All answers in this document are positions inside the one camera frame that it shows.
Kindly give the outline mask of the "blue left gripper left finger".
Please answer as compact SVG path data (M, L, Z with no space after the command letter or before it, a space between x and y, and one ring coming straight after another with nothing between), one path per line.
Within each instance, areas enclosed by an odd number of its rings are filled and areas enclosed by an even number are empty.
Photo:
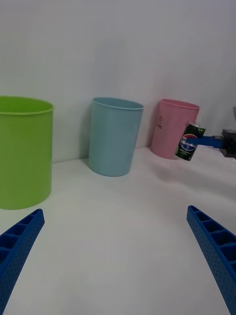
M45 223L42 209L24 217L0 236L0 314Z

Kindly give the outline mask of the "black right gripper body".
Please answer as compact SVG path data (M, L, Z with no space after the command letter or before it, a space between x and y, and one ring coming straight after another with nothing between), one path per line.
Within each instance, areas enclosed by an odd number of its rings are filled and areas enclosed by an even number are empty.
M222 130L222 148L220 152L226 158L236 158L236 132L234 130Z

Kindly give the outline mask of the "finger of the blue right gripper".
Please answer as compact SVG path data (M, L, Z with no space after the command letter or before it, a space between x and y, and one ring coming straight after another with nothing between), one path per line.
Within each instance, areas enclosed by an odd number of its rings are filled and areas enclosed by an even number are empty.
M216 149L223 148L223 138L221 136L203 136L200 138L188 137L185 140L186 143L193 146L208 146Z

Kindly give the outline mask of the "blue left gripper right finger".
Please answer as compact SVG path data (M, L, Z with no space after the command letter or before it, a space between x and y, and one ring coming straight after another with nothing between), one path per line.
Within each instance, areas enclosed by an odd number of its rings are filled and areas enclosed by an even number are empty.
M236 236L194 206L186 219L230 314L236 314Z

